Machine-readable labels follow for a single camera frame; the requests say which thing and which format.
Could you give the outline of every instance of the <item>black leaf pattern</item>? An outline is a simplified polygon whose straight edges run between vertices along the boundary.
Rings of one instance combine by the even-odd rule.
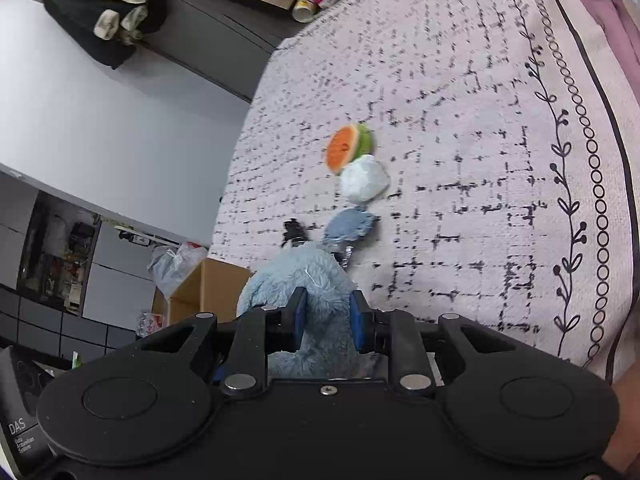
[[[539,56],[542,55],[542,47],[540,45],[533,45],[534,35],[527,30],[527,22],[523,13],[522,2],[519,0],[510,0],[510,7],[518,11],[516,26],[520,28],[520,35],[529,41],[531,55],[528,57],[528,61],[524,66],[529,71],[529,76],[540,84],[540,90],[536,90],[534,95],[547,104],[556,128],[556,142],[551,144],[551,151],[560,158],[560,165],[552,162],[549,164],[549,168],[555,174],[554,182],[562,186],[564,190],[564,196],[558,197],[558,206],[566,215],[569,227],[569,254],[568,256],[562,257],[562,266],[553,266],[553,274],[558,278],[561,285],[556,288],[556,295],[562,299],[562,316],[554,317],[554,324],[561,332],[560,342],[558,343],[558,357],[560,357],[562,353],[562,343],[564,342],[566,334],[580,323],[580,315],[575,314],[569,317],[569,309],[574,293],[574,272],[578,270],[582,263],[582,253],[575,253],[574,246],[578,243],[586,243],[587,237],[584,231],[587,228],[587,224],[586,222],[580,222],[578,228],[575,226],[574,215],[580,207],[580,202],[573,200],[566,177],[566,159],[571,153],[572,145],[567,140],[562,142],[560,139],[560,128],[569,124],[569,112],[564,108],[558,112],[553,106],[558,100],[558,97],[547,91],[542,80],[540,68],[544,66],[544,62],[539,58]]]

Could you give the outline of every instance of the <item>patterned rug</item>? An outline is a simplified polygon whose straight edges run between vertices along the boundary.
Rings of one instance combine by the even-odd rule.
[[[638,298],[638,119],[579,0],[343,0],[270,60],[210,256],[255,269],[289,218],[319,240],[348,206],[324,147],[365,121],[391,178],[349,269],[370,305],[456,312],[604,375]]]

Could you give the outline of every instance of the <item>black circle pattern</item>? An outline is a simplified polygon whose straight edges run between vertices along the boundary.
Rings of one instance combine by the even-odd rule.
[[[602,186],[603,176],[602,172],[599,170],[600,157],[597,155],[598,143],[594,140],[595,132],[591,128],[591,120],[587,115],[587,108],[582,104],[582,97],[578,93],[578,88],[575,86],[574,79],[571,77],[571,71],[567,68],[567,64],[562,57],[553,29],[551,28],[551,19],[546,11],[544,2],[542,0],[533,1],[538,7],[540,16],[542,16],[542,25],[545,32],[546,43],[556,60],[556,65],[558,65],[560,73],[564,77],[564,83],[567,85],[567,90],[569,94],[571,94],[571,99],[575,104],[575,113],[578,115],[578,120],[582,125],[582,133],[587,139],[586,149],[590,154],[588,162],[591,168],[591,181],[594,183],[593,195],[596,199],[594,202],[594,208],[598,214],[596,220],[596,226],[598,228],[596,242],[599,246],[597,259],[600,265],[596,272],[598,278],[598,283],[596,284],[597,298],[594,305],[596,313],[592,319],[593,327],[590,334],[591,346],[587,352],[587,361],[584,364],[584,366],[588,366],[600,351],[600,342],[604,338],[604,327],[602,324],[606,318],[604,307],[607,304],[607,294],[609,293],[609,282],[607,281],[609,278],[609,267],[607,267],[607,262],[609,261],[609,250],[606,249],[606,246],[609,244],[609,233],[607,232],[609,219],[605,215],[607,212],[607,203],[604,201],[605,191]]]

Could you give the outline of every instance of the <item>black plastic mount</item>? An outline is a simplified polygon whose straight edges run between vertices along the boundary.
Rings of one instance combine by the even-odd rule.
[[[619,478],[600,459],[616,397],[590,372],[455,314],[372,310],[356,291],[354,345],[388,357],[388,380],[269,380],[268,354],[300,348],[305,311],[299,287],[230,323],[199,314],[56,379],[38,421],[58,461],[38,478]],[[383,465],[366,458],[377,439]]]

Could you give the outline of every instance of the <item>pink fabric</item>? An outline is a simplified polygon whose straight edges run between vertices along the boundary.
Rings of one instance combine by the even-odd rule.
[[[580,0],[602,27],[609,47],[620,63],[640,103],[640,32],[622,0]]]

